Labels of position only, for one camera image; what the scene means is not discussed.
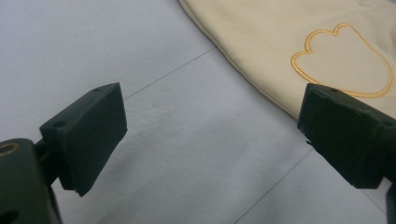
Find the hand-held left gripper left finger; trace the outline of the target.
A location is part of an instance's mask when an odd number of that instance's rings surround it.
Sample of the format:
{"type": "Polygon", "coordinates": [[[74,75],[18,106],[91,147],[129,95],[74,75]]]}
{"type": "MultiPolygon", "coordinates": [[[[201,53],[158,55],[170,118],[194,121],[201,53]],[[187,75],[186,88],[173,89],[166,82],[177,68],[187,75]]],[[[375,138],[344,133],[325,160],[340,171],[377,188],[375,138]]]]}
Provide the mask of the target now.
{"type": "Polygon", "coordinates": [[[119,83],[88,91],[40,127],[39,148],[64,189],[89,192],[127,133],[119,83]]]}

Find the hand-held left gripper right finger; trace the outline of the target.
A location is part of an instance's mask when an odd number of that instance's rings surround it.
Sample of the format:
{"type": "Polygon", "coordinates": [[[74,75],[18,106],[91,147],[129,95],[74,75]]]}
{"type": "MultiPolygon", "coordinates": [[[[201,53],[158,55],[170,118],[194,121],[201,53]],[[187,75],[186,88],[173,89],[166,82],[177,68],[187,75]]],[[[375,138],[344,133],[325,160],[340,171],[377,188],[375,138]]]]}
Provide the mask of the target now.
{"type": "Polygon", "coordinates": [[[337,90],[306,86],[298,129],[350,185],[396,183],[396,119],[337,90]]]}

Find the cream cloth garment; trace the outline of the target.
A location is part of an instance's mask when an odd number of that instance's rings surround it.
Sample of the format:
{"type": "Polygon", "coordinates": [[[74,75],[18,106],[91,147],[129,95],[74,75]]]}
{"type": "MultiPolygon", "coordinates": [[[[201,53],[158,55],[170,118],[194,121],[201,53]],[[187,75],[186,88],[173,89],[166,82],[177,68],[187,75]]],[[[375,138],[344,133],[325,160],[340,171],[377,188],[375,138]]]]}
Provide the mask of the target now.
{"type": "Polygon", "coordinates": [[[396,119],[396,0],[179,0],[262,94],[299,116],[307,84],[396,119]]]}

